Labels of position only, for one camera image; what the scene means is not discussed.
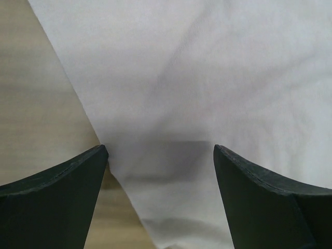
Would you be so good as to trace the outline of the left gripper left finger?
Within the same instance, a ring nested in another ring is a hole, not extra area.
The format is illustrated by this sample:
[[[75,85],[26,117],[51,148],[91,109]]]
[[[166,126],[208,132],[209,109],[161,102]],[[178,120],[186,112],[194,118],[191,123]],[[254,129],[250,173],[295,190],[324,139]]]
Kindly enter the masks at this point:
[[[103,145],[1,186],[1,248],[84,248],[102,185]]]

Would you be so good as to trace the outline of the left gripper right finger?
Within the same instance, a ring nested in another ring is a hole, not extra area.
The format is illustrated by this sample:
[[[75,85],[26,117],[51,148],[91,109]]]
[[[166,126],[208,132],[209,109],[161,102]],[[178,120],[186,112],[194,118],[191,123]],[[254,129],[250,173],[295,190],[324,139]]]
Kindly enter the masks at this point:
[[[330,189],[287,178],[220,145],[213,160],[234,248],[331,248]]]

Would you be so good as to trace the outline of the beige t shirt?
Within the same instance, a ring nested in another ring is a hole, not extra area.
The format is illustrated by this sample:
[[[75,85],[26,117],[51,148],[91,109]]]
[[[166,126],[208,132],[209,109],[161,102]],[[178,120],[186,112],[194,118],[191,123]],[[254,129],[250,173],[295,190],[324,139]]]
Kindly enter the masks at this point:
[[[157,248],[232,248],[213,147],[331,187],[331,1],[30,1]]]

